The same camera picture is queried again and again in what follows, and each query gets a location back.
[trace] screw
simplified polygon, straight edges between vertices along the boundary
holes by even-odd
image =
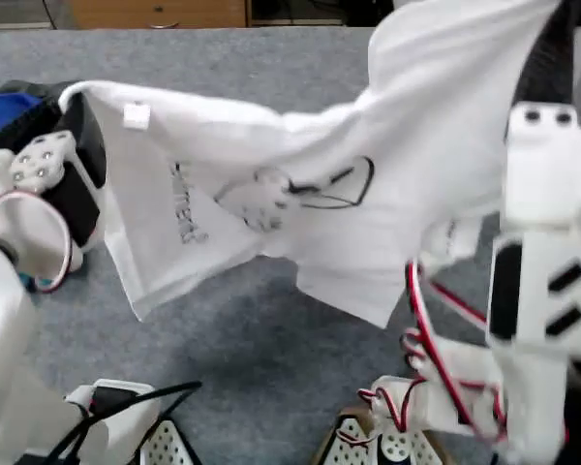
[[[525,118],[531,123],[536,123],[540,119],[540,112],[537,109],[530,109],[525,113]]]
[[[558,120],[558,123],[565,126],[570,121],[572,121],[572,116],[570,116],[568,113],[560,113],[557,116],[557,120]]]

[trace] white t-shirt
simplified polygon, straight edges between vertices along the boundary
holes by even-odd
[[[368,87],[316,114],[105,81],[68,88],[61,106],[84,92],[101,125],[106,242],[138,316],[266,253],[297,263],[303,292],[385,326],[404,263],[423,244],[433,264],[451,262],[453,218],[475,218],[454,248],[472,253],[479,218],[497,208],[512,96],[558,4],[409,5],[375,30]]]

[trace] wooden cabinet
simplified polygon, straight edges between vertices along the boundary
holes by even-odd
[[[246,0],[72,0],[82,29],[246,27]]]

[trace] black cable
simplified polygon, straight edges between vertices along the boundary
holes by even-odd
[[[47,16],[47,19],[49,20],[49,24],[51,25],[51,28],[55,31],[58,28],[56,27],[56,23],[54,22],[54,18],[51,16],[51,13],[49,12],[49,7],[47,6],[47,0],[41,0],[41,3],[43,4],[43,8],[46,11],[46,16]]]
[[[140,395],[137,395],[136,397],[132,397],[130,399],[124,400],[122,402],[117,403],[116,405],[108,407],[107,409],[105,409],[104,411],[100,412],[99,414],[97,414],[93,417],[85,418],[80,423],[78,423],[76,426],[74,426],[74,428],[69,433],[67,433],[67,435],[49,453],[49,455],[46,457],[46,459],[43,462],[41,462],[41,465],[53,465],[60,457],[60,454],[62,452],[64,452],[67,449],[67,447],[74,440],[78,440],[77,443],[81,447],[83,440],[81,440],[80,438],[82,436],[85,437],[85,435],[88,433],[88,430],[95,423],[98,423],[99,421],[102,421],[104,419],[108,419],[110,417],[113,417],[114,415],[118,415],[121,412],[123,412],[123,411],[129,409],[130,407],[133,407],[134,405],[137,405],[141,402],[145,402],[147,400],[152,400],[152,399],[157,399],[159,397],[166,397],[167,395],[176,394],[178,392],[183,392],[186,390],[193,392],[193,391],[199,389],[201,386],[202,386],[202,383],[200,381],[195,381],[195,382],[190,382],[190,383],[183,383],[183,384],[176,385],[176,386],[164,387],[161,389],[154,390],[152,392],[147,392],[145,394],[140,394]]]
[[[172,402],[167,409],[165,409],[163,412],[161,412],[161,414],[157,417],[157,421],[155,421],[153,423],[153,425],[150,428],[148,428],[148,430],[144,434],[144,437],[142,438],[142,440],[140,441],[140,443],[137,447],[137,450],[141,449],[141,447],[144,446],[144,443],[146,443],[146,441],[149,440],[149,438],[153,435],[153,433],[157,430],[157,428],[159,428],[159,425],[162,424],[162,421],[169,419],[170,414],[172,412],[174,412],[174,410],[176,410],[176,408],[179,405],[181,405],[185,401],[185,399],[187,399],[194,392],[195,392],[194,390],[186,390],[181,395],[179,395],[176,398],[176,400],[174,402]]]

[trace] gray carpet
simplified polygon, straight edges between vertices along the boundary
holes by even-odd
[[[371,31],[286,28],[174,32],[0,34],[0,83],[105,78],[319,110],[354,98],[367,80]],[[443,280],[484,308],[496,221],[477,257]],[[162,387],[202,379],[178,412],[204,465],[307,464],[336,412],[381,374],[407,374],[398,349],[404,304],[381,331],[314,301],[285,262],[255,260],[137,322],[104,248],[83,272],[39,299],[33,344],[44,378],[67,390],[100,377]],[[438,331],[481,337],[432,306]],[[485,465],[474,440],[445,438],[461,465]]]

